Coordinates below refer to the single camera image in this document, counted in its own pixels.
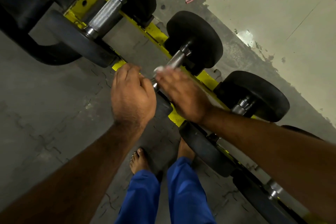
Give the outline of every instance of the gray floor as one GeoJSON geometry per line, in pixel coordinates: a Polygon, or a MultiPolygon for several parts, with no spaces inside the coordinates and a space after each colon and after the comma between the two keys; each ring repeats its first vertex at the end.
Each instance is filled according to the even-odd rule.
{"type": "MultiPolygon", "coordinates": [[[[335,129],[268,62],[262,61],[236,35],[195,0],[157,0],[155,16],[164,25],[179,10],[193,11],[205,18],[220,35],[225,54],[217,68],[223,76],[233,70],[254,72],[285,93],[291,110],[281,121],[306,129],[332,141],[335,129]]],[[[32,35],[43,43],[54,39],[38,25],[32,35]]],[[[105,41],[127,61],[143,67],[150,77],[167,58],[126,20],[122,20],[105,41]]],[[[110,83],[114,71],[99,68],[85,59],[51,67],[38,63],[0,33],[0,210],[26,192],[63,163],[78,154],[112,124],[110,83]]],[[[138,144],[150,153],[154,170],[166,170],[174,161],[179,144],[177,127],[168,119],[153,119],[138,144]]],[[[112,223],[118,215],[131,172],[126,157],[92,223],[112,223]]],[[[265,220],[237,191],[229,178],[212,172],[200,160],[195,170],[207,194],[218,223],[264,223],[265,220]]],[[[157,223],[170,223],[166,180],[157,223]]]]}

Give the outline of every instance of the blue pants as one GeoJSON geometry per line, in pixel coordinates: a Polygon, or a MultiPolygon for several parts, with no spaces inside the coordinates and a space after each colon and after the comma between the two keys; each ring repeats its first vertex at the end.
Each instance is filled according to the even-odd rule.
{"type": "MultiPolygon", "coordinates": [[[[188,158],[179,158],[167,173],[172,224],[216,223],[205,192],[188,158]]],[[[115,224],[154,224],[159,206],[160,183],[147,170],[137,172],[129,184],[115,224]]]]}

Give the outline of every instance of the small red object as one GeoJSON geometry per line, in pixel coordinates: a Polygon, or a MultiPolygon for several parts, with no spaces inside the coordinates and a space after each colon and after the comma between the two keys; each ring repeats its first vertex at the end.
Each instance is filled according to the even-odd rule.
{"type": "Polygon", "coordinates": [[[192,1],[194,1],[194,0],[185,0],[185,3],[186,3],[186,4],[189,4],[189,3],[192,2],[192,1]]]}

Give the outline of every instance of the left hand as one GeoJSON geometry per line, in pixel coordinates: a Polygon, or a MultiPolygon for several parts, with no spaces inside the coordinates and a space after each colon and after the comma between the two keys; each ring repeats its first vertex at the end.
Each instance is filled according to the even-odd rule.
{"type": "Polygon", "coordinates": [[[156,94],[149,79],[140,74],[140,67],[125,64],[114,75],[111,101],[116,123],[145,128],[154,117],[156,94]]]}

